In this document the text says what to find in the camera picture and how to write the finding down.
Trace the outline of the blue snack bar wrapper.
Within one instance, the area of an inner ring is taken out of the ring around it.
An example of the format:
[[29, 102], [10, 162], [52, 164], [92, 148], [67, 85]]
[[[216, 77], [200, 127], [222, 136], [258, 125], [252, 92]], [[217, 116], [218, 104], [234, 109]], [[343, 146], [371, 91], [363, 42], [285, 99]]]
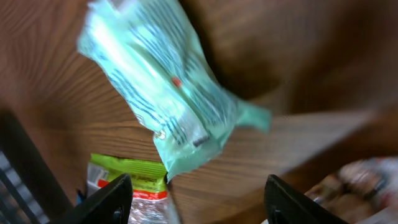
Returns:
[[86, 199], [86, 194], [80, 190], [77, 190], [76, 204], [81, 204]]

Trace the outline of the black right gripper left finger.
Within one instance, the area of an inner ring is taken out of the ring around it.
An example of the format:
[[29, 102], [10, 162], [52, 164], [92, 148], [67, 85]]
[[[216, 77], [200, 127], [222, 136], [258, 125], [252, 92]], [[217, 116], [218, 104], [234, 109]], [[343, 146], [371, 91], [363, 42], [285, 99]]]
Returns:
[[127, 224], [132, 200], [131, 178], [122, 174], [49, 224]]

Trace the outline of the green snack bag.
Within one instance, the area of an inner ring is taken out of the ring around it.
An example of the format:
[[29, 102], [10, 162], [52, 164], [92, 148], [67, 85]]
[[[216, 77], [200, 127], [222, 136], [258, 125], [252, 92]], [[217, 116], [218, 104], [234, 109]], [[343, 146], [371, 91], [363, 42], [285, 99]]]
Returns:
[[166, 169], [160, 162], [92, 154], [87, 169], [87, 194], [94, 194], [121, 174], [129, 174], [132, 181], [129, 223], [181, 224], [167, 189]]

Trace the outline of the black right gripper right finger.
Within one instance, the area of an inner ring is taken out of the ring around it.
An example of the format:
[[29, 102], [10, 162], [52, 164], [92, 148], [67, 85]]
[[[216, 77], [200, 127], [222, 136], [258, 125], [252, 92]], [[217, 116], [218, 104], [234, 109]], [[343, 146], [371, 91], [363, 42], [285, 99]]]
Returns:
[[274, 174], [267, 178], [264, 206], [269, 224], [348, 224]]

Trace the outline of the mint green snack packet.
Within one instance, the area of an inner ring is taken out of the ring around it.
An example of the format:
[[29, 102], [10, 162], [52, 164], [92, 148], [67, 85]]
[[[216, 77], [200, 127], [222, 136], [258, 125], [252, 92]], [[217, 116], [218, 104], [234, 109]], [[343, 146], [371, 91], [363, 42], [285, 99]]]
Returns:
[[154, 133], [169, 179], [218, 156], [236, 127], [269, 129], [268, 110], [217, 82], [177, 0], [90, 2], [78, 50]]

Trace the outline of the beige cookie bag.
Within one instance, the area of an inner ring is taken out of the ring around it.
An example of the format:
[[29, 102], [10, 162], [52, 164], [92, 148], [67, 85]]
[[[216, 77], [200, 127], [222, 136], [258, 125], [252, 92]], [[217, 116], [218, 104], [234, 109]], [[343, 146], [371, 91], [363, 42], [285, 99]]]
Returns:
[[347, 164], [304, 195], [348, 224], [397, 224], [397, 157]]

